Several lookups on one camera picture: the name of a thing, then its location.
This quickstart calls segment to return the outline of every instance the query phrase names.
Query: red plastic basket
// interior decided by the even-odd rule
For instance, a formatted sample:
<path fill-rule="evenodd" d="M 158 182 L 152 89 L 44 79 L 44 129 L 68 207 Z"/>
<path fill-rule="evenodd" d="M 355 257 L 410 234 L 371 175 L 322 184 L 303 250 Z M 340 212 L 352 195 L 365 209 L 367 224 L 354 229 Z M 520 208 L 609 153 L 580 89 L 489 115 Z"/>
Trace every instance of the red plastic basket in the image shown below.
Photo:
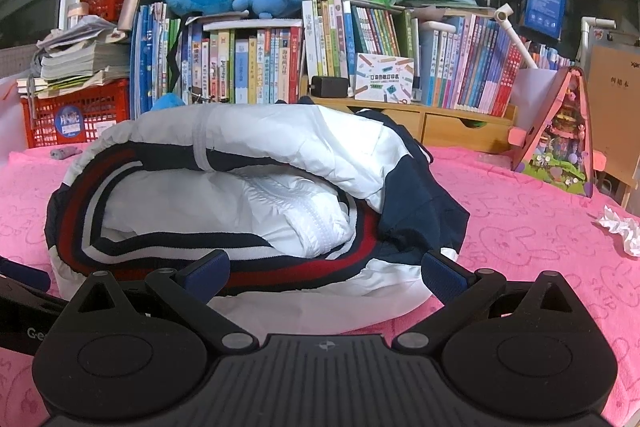
<path fill-rule="evenodd" d="M 89 5 L 89 15 L 97 15 L 109 22 L 116 23 L 120 18 L 124 0 L 80 0 Z"/>
<path fill-rule="evenodd" d="M 29 100 L 22 99 L 29 148 L 92 142 L 109 124 L 129 119 L 129 81 L 89 87 L 53 98 L 34 98 L 30 125 Z"/>

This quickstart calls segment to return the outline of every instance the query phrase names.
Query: blue round label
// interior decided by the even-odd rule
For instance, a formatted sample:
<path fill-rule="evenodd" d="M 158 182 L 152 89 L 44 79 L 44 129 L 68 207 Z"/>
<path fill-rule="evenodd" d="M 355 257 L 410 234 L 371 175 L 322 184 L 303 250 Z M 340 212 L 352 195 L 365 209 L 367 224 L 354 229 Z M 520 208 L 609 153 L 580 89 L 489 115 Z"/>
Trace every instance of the blue round label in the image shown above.
<path fill-rule="evenodd" d="M 74 105 L 65 105 L 56 113 L 56 130 L 65 138 L 75 138 L 84 131 L 82 113 Z"/>

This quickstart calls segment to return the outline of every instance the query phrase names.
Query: pink tablecloth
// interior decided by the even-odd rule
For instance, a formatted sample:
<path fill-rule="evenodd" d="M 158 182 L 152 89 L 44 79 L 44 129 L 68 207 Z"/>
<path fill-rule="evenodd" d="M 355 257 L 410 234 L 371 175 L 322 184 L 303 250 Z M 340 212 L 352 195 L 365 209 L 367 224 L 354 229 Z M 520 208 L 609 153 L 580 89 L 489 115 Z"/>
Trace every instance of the pink tablecloth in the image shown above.
<path fill-rule="evenodd" d="M 511 280 L 532 280 L 543 269 L 568 279 L 602 328 L 618 358 L 618 380 L 605 409 L 614 425 L 640 407 L 640 260 L 594 220 L 609 198 L 572 196 L 522 174 L 478 161 L 477 153 L 433 149 L 436 179 L 471 219 L 460 263 L 490 266 Z M 67 162 L 46 150 L 14 153 L 0 171 L 0 255 L 48 267 L 42 228 L 50 193 Z M 412 313 L 364 331 L 391 339 L 440 307 L 431 298 Z M 31 381 L 30 357 L 0 350 L 0 425 L 35 427 L 46 411 Z"/>

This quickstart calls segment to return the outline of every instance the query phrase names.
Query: silver screw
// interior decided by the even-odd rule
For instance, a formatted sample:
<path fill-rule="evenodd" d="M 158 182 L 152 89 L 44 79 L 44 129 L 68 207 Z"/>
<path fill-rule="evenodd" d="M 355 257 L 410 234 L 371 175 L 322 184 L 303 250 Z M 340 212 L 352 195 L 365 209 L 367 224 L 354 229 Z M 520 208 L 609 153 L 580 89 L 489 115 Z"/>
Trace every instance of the silver screw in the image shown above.
<path fill-rule="evenodd" d="M 247 333 L 227 333 L 222 337 L 222 345 L 228 349 L 244 349 L 251 346 L 254 338 Z"/>
<path fill-rule="evenodd" d="M 409 331 L 403 333 L 398 337 L 398 344 L 407 349 L 422 349 L 429 344 L 429 337 L 422 333 L 416 333 L 415 331 Z"/>

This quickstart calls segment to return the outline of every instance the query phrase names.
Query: ridged black surface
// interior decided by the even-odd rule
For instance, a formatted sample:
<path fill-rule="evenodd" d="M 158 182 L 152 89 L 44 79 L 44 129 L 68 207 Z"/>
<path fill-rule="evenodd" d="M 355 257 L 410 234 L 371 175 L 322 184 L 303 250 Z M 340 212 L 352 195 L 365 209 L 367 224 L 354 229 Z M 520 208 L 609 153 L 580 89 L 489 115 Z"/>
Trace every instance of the ridged black surface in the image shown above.
<path fill-rule="evenodd" d="M 54 418 L 47 427 L 88 427 Z M 223 359 L 189 401 L 122 427 L 533 427 L 479 412 L 430 359 L 389 350 L 376 335 L 273 335 L 250 355 Z M 606 427 L 596 417 L 545 427 Z"/>

